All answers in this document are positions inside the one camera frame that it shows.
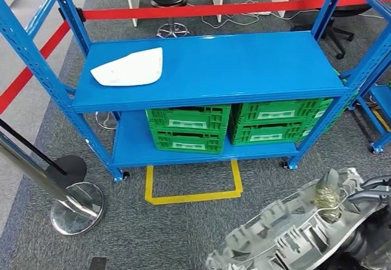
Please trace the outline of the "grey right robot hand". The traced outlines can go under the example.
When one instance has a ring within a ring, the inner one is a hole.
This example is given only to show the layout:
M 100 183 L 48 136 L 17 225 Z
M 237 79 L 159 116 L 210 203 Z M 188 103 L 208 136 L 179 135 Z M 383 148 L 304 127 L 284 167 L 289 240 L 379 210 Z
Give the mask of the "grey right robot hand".
M 327 269 L 390 269 L 390 175 L 372 177 L 359 184 L 359 191 L 347 195 L 353 205 L 364 201 L 382 208 L 371 214 L 346 238 Z M 315 203 L 323 220 L 339 220 L 338 173 L 331 170 L 316 186 Z

